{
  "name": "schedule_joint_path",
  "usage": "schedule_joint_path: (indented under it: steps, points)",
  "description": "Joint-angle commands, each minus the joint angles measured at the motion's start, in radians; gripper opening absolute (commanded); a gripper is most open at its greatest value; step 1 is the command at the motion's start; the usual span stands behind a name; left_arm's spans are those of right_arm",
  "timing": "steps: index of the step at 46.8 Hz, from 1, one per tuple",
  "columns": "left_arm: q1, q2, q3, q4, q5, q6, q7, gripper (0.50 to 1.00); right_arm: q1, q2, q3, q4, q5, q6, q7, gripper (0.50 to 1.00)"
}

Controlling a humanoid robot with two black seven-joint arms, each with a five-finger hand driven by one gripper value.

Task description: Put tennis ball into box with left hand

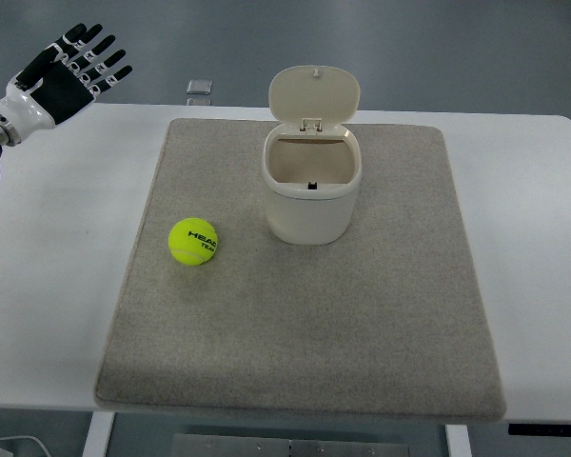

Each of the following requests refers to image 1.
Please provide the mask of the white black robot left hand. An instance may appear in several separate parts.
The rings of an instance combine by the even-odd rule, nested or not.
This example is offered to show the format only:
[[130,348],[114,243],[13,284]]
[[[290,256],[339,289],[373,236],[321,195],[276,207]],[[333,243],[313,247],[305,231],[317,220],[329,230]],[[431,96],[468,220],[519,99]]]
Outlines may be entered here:
[[13,76],[7,95],[55,126],[87,108],[132,72],[120,65],[126,52],[111,48],[115,36],[98,37],[102,30],[100,24],[78,24],[65,32]]

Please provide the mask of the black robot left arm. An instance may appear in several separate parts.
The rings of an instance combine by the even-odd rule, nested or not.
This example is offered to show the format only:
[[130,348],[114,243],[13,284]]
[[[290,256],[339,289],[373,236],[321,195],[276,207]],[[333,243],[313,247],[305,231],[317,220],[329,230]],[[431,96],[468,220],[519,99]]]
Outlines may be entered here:
[[3,147],[16,146],[31,135],[32,112],[30,94],[19,84],[9,84],[0,99],[0,158]]

